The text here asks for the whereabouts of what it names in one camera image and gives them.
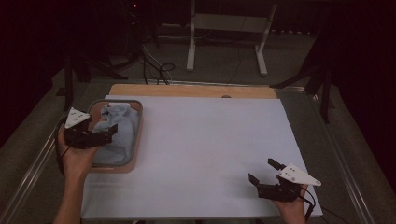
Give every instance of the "white sheet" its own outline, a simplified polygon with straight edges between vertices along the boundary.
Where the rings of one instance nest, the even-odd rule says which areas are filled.
[[[142,103],[140,146],[131,173],[88,175],[83,218],[278,216],[271,201],[258,198],[248,173],[277,183],[268,158],[306,171],[280,100],[106,98]],[[309,190],[317,201],[313,215],[321,215]]]

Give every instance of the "floor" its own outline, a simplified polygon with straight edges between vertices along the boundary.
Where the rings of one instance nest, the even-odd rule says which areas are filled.
[[[175,69],[164,74],[172,84],[217,85],[271,85],[295,75],[304,57],[315,41],[309,35],[270,34],[264,48],[268,76],[259,74],[254,45],[260,41],[257,35],[247,35],[243,40],[236,33],[221,33],[221,38],[207,38],[202,31],[196,39],[194,71],[187,72],[188,30],[172,27],[160,30],[160,47],[147,41],[143,51],[160,63],[172,63]],[[113,57],[117,63],[123,59]],[[86,108],[96,99],[102,99],[114,83],[144,83],[142,60],[119,73],[126,80],[114,80],[98,71],[90,83],[75,83],[75,108]],[[150,69],[153,76],[158,73]],[[46,146],[47,140],[63,116],[64,98],[56,96],[64,84],[64,71],[53,78],[54,86],[32,111],[19,129],[0,150],[0,211],[12,211],[9,222],[49,223],[53,219],[62,196],[63,178],[58,173],[54,155],[38,169],[32,179],[32,187],[26,191],[18,187],[31,180],[25,176],[35,165],[35,159]],[[330,124],[318,114],[316,97],[302,91],[306,79],[300,80],[282,91],[276,91],[281,99],[301,149],[304,161],[313,176],[319,176],[323,186],[316,189],[321,205],[348,223],[396,223],[396,197],[382,175],[370,148],[348,113],[336,87],[332,87]],[[155,84],[155,78],[149,83]],[[6,210],[13,203],[11,210]],[[345,223],[337,216],[324,211],[322,217],[311,217],[308,223]],[[282,223],[279,217],[263,218],[264,223]],[[254,223],[254,220],[206,220],[205,223]],[[84,223],[131,223],[126,221],[85,220]],[[193,223],[192,220],[150,220],[148,223]]]

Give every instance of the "crumpled fabric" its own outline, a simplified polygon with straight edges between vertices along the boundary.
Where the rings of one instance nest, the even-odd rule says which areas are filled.
[[[102,119],[92,132],[105,132],[118,124],[118,131],[112,136],[112,143],[98,149],[93,163],[105,165],[123,165],[127,163],[134,152],[134,132],[137,132],[138,114],[127,104],[108,106],[101,109]]]

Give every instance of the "white plastic mount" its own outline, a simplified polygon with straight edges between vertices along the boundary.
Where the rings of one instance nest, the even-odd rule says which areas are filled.
[[[67,116],[66,124],[64,125],[64,127],[66,129],[69,129],[89,118],[90,114],[83,113],[72,107],[70,108],[69,115]]]
[[[320,186],[320,181],[316,180],[311,175],[300,170],[297,166],[290,164],[279,172],[279,176],[289,180],[295,184],[307,184],[313,186]]]

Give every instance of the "hand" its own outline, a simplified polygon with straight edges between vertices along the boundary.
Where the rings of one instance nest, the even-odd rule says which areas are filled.
[[[301,185],[302,189],[300,195],[305,196],[305,189],[307,185]],[[305,224],[304,215],[304,201],[301,198],[297,198],[291,203],[282,203],[279,201],[273,201],[275,206],[279,209],[280,215],[287,224]]]
[[[99,147],[79,149],[67,146],[64,141],[64,126],[58,133],[58,144],[60,155],[63,155],[64,177],[84,180],[91,169],[93,157]]]

